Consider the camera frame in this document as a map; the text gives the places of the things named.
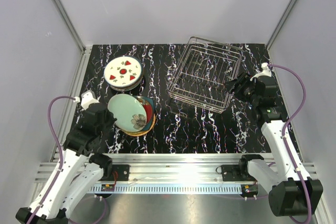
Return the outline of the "mint green flower plate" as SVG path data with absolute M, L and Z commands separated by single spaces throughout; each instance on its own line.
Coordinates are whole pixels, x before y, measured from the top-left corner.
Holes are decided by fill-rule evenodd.
M 108 110 L 116 119 L 115 125 L 124 131 L 138 132 L 147 124 L 145 108 L 131 95 L 114 95 L 108 102 Z

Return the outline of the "red floral plate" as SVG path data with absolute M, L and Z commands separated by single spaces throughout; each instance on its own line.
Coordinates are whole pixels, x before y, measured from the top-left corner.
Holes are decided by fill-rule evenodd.
M 138 97 L 138 101 L 142 104 L 146 112 L 146 123 L 148 124 L 153 117 L 153 100 L 148 97 Z

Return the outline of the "teal square plate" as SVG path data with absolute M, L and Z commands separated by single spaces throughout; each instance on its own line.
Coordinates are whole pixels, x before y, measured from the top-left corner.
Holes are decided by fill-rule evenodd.
M 152 124 L 154 123 L 154 117 L 155 117 L 154 102 L 151 98 L 141 97 L 141 96 L 134 96 L 134 98 L 136 98 L 144 107 L 146 111 L 147 121 L 146 121 L 145 127 L 142 130 L 137 131 L 137 132 L 129 132 L 129 131 L 126 131 L 125 129 L 121 129 L 123 132 L 126 132 L 127 134 L 131 134 L 131 135 L 148 132 L 152 128 Z

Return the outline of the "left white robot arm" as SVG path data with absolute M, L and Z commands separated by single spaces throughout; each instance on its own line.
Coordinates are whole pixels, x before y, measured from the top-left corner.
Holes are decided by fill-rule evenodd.
M 96 99 L 81 106 L 82 118 L 68 133 L 46 185 L 29 207 L 19 208 L 15 218 L 20 223 L 68 223 L 88 190 L 112 177 L 112 159 L 93 150 L 115 122 L 113 114 Z

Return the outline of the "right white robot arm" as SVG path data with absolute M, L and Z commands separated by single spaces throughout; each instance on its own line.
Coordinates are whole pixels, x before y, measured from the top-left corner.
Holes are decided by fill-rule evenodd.
M 262 73 L 254 77 L 241 73 L 228 84 L 229 92 L 237 100 L 251 105 L 277 168 L 274 172 L 259 154 L 247 154 L 239 160 L 238 176 L 243 180 L 254 178 L 264 188 L 275 216 L 311 218 L 323 186 L 321 181 L 311 178 L 293 146 L 286 115 L 276 104 L 277 89 L 276 80 Z

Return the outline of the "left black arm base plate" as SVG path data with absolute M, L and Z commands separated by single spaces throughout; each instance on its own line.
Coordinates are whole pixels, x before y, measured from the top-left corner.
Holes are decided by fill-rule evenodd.
M 114 164 L 112 165 L 112 174 L 110 180 L 127 182 L 130 175 L 130 165 L 128 164 Z

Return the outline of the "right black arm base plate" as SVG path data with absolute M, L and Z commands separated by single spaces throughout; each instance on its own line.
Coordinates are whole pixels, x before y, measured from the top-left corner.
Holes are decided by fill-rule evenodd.
M 238 165 L 222 165 L 220 168 L 221 168 L 222 180 L 224 182 L 243 181 Z

